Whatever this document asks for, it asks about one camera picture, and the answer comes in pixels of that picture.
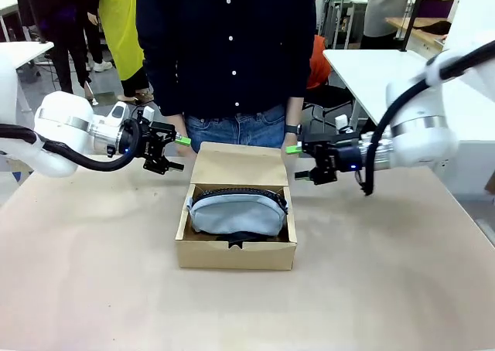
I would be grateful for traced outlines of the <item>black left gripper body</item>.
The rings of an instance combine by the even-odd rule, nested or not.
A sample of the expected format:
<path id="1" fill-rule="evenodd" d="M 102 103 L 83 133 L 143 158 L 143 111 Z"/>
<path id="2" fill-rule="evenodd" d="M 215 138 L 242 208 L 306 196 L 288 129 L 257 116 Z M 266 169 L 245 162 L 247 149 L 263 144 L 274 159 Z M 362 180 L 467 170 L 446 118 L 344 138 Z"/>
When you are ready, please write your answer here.
<path id="1" fill-rule="evenodd" d="M 126 119 L 121 126 L 121 154 L 132 158 L 145 156 L 165 156 L 165 146 L 160 137 L 154 132 L 154 123 L 147 119 L 138 121 L 134 118 Z"/>

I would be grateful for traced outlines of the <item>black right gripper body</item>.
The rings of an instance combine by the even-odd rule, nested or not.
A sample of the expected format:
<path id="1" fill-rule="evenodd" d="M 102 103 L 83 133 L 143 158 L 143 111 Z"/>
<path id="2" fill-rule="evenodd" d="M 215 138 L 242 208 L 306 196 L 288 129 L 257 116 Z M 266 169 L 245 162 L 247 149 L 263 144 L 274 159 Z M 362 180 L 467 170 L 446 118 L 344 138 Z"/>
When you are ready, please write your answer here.
<path id="1" fill-rule="evenodd" d="M 316 166 L 313 169 L 315 185 L 323 185 L 337 180 L 337 172 L 357 172 L 363 168 L 360 151 L 360 137 L 356 132 L 329 135 L 316 135 L 314 147 Z"/>

